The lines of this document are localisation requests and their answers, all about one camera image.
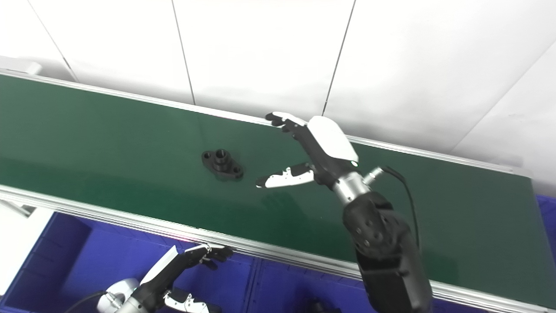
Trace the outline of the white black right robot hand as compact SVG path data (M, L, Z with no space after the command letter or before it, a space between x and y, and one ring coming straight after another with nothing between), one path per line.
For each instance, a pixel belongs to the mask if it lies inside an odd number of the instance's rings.
M284 112L271 112L265 117L273 127L290 133L309 161L288 166L281 172L257 178L258 188L298 186L317 182L330 190L342 177L358 173L359 156L339 125L330 118L313 116L308 122Z

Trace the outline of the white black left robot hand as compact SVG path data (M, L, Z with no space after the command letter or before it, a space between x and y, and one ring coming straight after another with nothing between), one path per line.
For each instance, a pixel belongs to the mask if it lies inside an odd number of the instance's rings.
M232 248L214 243L197 244L182 253L172 247L117 312L155 313L166 306L182 313L220 313L221 307L196 300L191 293L176 289L173 284L183 271L197 265L216 270L214 261L225 262L233 253Z

